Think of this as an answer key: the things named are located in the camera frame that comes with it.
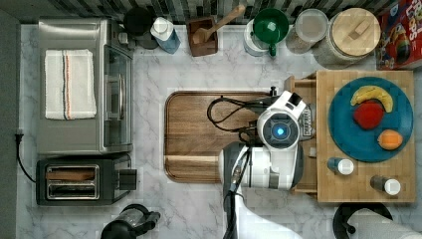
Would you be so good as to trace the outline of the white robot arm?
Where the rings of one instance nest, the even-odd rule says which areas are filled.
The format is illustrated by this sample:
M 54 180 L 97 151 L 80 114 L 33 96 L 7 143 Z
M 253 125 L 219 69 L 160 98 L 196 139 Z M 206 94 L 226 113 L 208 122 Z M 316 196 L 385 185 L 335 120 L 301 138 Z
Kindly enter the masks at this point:
M 303 99 L 289 91 L 234 105 L 259 117 L 257 124 L 237 130 L 246 134 L 219 153 L 226 232 L 223 239 L 302 239 L 295 231 L 255 214 L 245 205 L 243 190 L 290 190 L 302 179 L 304 153 L 300 145 Z

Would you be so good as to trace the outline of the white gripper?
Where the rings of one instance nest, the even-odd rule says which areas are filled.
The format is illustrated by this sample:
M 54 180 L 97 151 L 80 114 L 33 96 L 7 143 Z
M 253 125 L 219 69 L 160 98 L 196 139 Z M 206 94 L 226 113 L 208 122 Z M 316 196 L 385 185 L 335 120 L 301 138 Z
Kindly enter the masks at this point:
M 310 140 L 316 135 L 314 126 L 316 116 L 316 106 L 314 104 L 307 104 L 304 111 L 299 117 L 300 126 L 300 141 Z

